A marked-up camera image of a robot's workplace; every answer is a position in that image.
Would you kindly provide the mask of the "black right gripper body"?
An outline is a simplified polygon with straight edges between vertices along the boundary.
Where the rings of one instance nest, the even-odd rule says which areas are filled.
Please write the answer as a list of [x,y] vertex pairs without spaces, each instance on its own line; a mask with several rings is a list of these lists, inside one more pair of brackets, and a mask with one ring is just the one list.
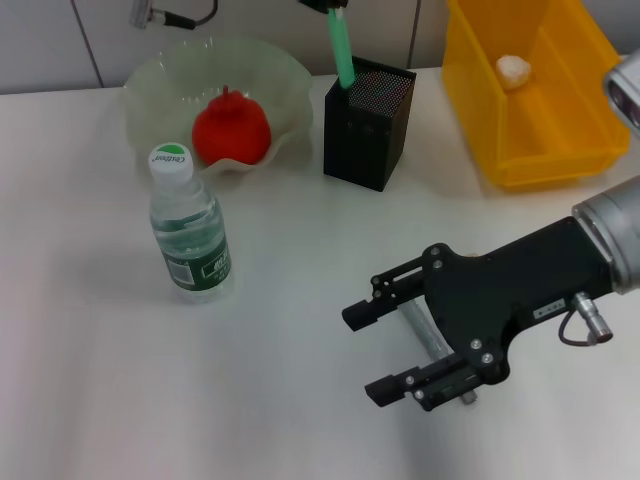
[[478,257],[444,243],[422,254],[426,304],[452,350],[495,385],[521,332],[569,311],[581,292],[612,293],[610,267],[572,217]]

